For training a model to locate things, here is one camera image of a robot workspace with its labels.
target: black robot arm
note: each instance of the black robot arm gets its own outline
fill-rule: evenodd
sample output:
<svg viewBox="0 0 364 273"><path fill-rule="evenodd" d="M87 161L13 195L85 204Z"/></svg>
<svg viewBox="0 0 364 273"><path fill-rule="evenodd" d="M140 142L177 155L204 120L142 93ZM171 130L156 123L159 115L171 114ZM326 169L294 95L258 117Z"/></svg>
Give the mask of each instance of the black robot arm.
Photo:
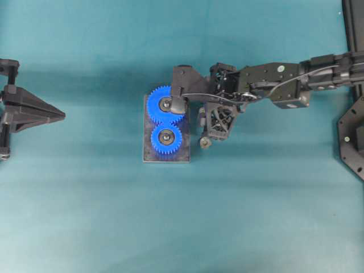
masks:
<svg viewBox="0 0 364 273"><path fill-rule="evenodd" d="M188 101L200 101L200 144L228 138L248 104L270 99L281 109L309 107L312 90L336 89L364 82L364 52L315 57L300 64L268 63L237 70L217 63L203 77L191 66L173 68L171 112L186 112Z"/></svg>

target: gear teeth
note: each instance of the gear teeth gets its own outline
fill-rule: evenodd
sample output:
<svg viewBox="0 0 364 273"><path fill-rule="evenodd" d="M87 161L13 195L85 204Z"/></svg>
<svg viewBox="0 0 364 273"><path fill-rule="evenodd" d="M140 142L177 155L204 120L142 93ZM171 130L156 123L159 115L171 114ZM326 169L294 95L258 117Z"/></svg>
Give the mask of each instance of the gear teeth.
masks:
<svg viewBox="0 0 364 273"><path fill-rule="evenodd" d="M159 141L159 134L163 130L171 130L175 135L175 140L171 145L164 145ZM170 155L178 151L182 144L182 133L175 125L161 124L154 128L151 134L151 143L156 152L162 155Z"/></svg>
<svg viewBox="0 0 364 273"><path fill-rule="evenodd" d="M170 86L160 86L153 90L149 95L147 101L147 111L150 119L156 123L173 123L176 124L180 122L184 115L172 114L170 112L163 112L159 108L159 101L162 98L170 97L171 87Z"/></svg>

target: black wire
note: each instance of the black wire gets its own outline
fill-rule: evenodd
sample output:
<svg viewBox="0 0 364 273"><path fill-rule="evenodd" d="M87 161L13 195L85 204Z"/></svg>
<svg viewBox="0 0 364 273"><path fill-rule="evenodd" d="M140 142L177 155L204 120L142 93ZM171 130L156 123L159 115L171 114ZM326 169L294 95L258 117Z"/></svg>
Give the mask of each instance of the black wire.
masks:
<svg viewBox="0 0 364 273"><path fill-rule="evenodd" d="M229 100L228 98L223 98L223 97L219 97L217 95L213 95L213 94L207 94L207 93L185 93L185 94L182 94L181 95L182 97L186 97L186 96L207 96L207 97L213 97L213 98L218 98L219 100L223 100L223 101L227 101L231 104L234 104L234 105L243 105L245 102L237 102L237 101L232 101L232 100Z"/></svg>

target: teal tablecloth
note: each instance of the teal tablecloth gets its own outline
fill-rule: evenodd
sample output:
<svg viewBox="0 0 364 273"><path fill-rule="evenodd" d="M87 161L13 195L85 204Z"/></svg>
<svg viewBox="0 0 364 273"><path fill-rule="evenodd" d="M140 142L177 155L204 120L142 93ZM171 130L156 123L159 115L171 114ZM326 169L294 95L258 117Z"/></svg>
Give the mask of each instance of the teal tablecloth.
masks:
<svg viewBox="0 0 364 273"><path fill-rule="evenodd" d="M338 158L349 91L249 106L192 162L142 163L143 95L347 51L340 0L0 0L0 57L67 114L0 163L0 272L364 272L363 184Z"/></svg>

